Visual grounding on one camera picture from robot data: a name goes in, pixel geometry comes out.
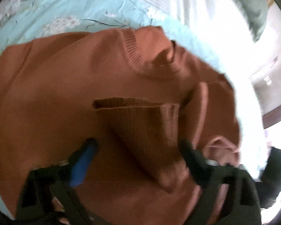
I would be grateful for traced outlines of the rust orange knit sweater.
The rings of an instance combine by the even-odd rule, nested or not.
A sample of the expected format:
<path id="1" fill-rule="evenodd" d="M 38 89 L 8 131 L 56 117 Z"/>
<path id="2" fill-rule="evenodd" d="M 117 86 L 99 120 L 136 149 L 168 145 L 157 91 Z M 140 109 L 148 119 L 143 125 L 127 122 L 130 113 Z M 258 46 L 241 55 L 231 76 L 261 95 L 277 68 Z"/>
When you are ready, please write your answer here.
<path id="1" fill-rule="evenodd" d="M 66 33 L 0 56 L 0 196 L 16 212 L 33 168 L 99 151 L 76 193 L 112 224 L 183 224 L 200 187 L 178 149 L 238 165 L 235 96 L 224 75 L 160 27 Z"/>

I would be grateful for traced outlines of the green cloth on bed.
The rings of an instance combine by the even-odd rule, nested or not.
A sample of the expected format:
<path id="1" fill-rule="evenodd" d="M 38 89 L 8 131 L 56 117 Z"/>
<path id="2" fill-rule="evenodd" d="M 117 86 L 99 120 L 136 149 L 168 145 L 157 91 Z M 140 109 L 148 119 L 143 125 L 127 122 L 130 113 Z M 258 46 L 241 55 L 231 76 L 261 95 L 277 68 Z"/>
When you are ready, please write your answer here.
<path id="1" fill-rule="evenodd" d="M 268 16 L 267 0 L 233 0 L 247 21 L 254 42 L 265 30 Z"/>

